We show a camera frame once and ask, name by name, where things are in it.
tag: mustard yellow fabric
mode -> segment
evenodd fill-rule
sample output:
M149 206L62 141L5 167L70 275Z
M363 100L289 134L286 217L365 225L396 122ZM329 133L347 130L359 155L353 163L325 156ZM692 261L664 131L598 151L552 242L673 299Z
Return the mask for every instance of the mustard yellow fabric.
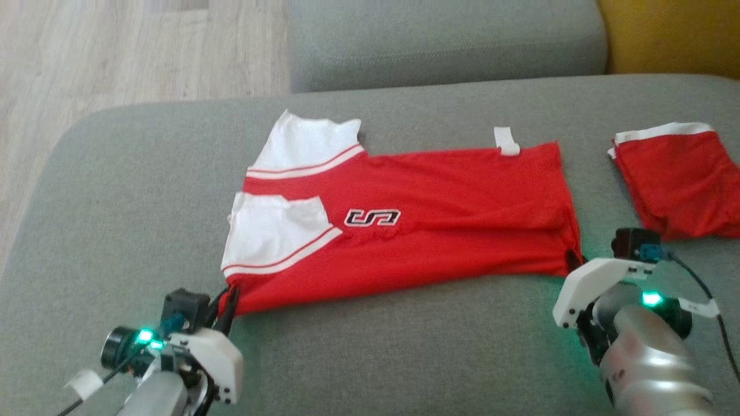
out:
M740 78L740 0L599 0L610 73Z

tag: red jersey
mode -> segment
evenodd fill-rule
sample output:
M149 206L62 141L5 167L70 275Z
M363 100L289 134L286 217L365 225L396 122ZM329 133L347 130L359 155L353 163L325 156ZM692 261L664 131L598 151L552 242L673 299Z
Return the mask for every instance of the red jersey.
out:
M285 112L247 169L221 264L238 314L490 274L568 274L556 143L369 155L359 120Z

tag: folded red cloth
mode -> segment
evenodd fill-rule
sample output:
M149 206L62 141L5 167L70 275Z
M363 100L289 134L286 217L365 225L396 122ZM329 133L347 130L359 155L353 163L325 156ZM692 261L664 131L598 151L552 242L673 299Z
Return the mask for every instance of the folded red cloth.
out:
M740 168L703 123L621 132L609 155L646 228L665 240L740 238Z

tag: light wood plank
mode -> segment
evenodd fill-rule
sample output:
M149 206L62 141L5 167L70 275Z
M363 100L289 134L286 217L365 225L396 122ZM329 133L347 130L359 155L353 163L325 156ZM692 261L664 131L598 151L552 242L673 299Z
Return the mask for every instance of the light wood plank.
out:
M0 275L61 135L104 108L288 93L283 0L0 0Z

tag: gray couch cushion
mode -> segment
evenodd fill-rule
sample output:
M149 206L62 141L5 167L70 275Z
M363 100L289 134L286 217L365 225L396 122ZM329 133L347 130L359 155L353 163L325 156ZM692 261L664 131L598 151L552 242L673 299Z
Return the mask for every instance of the gray couch cushion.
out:
M594 0L346 1L289 5L294 92L604 72Z
M87 118L56 147L0 281L3 415L53 415L64 384L97 364L114 326L153 325L180 286L215 294L226 214L275 119L363 120L372 154L493 145L511 125L523 146L557 139L588 257L609 256L638 219L606 156L615 132L705 121L740 158L740 83L707 76L498 81L124 107ZM740 241L670 245L726 314L740 352ZM673 265L649 283L700 301ZM476 278L238 318L245 357L236 409L213 415L611 415L597 369L551 310L562 280ZM716 322L689 347L720 414L740 408ZM118 376L78 415L111 415L133 389Z

